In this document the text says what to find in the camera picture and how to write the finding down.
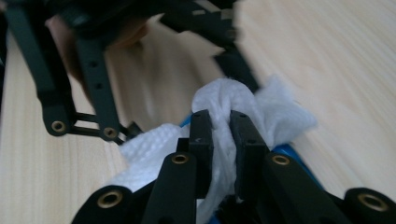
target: crumpled fabric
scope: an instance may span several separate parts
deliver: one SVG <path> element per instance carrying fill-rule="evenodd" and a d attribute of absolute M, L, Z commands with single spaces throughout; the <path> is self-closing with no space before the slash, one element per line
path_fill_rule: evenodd
<path fill-rule="evenodd" d="M 236 147 L 229 127 L 231 110 L 250 116 L 270 149 L 316 125 L 314 116 L 294 102 L 277 77 L 271 77 L 256 94 L 238 81 L 219 78 L 196 92 L 191 109 L 209 111 L 214 143 L 212 181 L 205 199 L 197 204 L 197 224 L 206 223 L 221 201 L 234 194 Z M 178 138 L 189 136 L 189 128 L 164 124 L 123 144 L 120 152 L 129 167 L 109 184 L 136 191 L 156 179 L 163 159 L 176 151 Z"/>

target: metal rivet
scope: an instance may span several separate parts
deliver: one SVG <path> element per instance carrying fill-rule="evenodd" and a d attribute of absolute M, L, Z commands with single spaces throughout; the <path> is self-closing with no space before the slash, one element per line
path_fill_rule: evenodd
<path fill-rule="evenodd" d="M 358 199 L 362 204 L 378 212 L 385 212 L 389 209 L 384 201 L 372 194 L 361 193 L 358 195 Z"/>
<path fill-rule="evenodd" d="M 287 157 L 276 155 L 273 158 L 273 162 L 279 165 L 289 165 L 290 160 Z"/>
<path fill-rule="evenodd" d="M 108 138 L 115 138 L 118 135 L 116 130 L 114 130 L 113 128 L 105 128 L 103 132 L 105 133 L 105 136 Z"/>
<path fill-rule="evenodd" d="M 50 127 L 57 133 L 63 133 L 66 130 L 66 125 L 59 120 L 53 121 Z"/>
<path fill-rule="evenodd" d="M 181 154 L 178 154 L 178 155 L 172 157 L 172 162 L 175 164 L 183 164 L 183 163 L 186 163 L 188 160 L 189 160 L 188 156 L 181 155 Z"/>
<path fill-rule="evenodd" d="M 114 207 L 122 201 L 122 193 L 119 190 L 111 190 L 102 196 L 97 201 L 97 204 L 101 208 Z"/>

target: wooden surface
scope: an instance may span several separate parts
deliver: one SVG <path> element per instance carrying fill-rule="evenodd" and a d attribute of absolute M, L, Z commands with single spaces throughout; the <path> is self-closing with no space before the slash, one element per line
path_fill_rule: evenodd
<path fill-rule="evenodd" d="M 368 187 L 396 201 L 396 3 L 245 0 L 241 48 L 261 83 L 278 74 L 318 127 L 294 145 L 327 191 Z M 114 144 L 49 136 L 32 78 L 9 43 L 1 120 L 0 223 L 69 223 L 125 168 Z M 123 123 L 179 123 L 191 97 L 221 74 L 217 51 L 151 22 L 141 46 L 107 53 Z M 78 109 L 92 109 L 73 81 Z"/>

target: finger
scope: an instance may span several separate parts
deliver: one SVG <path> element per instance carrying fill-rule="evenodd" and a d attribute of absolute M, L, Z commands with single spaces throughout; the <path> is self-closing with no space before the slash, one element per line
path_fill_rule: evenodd
<path fill-rule="evenodd" d="M 128 20 L 120 30 L 119 37 L 110 44 L 110 48 L 127 48 L 134 45 L 142 37 L 144 37 L 149 29 L 145 19 Z"/>
<path fill-rule="evenodd" d="M 76 39 L 73 31 L 68 28 L 59 16 L 54 16 L 47 20 L 46 25 L 49 27 L 66 72 L 81 82 L 82 73 L 78 62 Z"/>

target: screw hole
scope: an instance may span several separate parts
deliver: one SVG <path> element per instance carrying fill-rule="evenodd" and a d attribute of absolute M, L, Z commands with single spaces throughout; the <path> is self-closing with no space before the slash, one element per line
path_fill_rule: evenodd
<path fill-rule="evenodd" d="M 102 196 L 97 201 L 101 208 L 110 208 L 119 204 L 122 200 L 122 193 L 119 190 L 111 190 Z"/>
<path fill-rule="evenodd" d="M 52 122 L 51 128 L 57 133 L 62 133 L 66 130 L 66 125 L 63 122 L 56 120 Z"/>

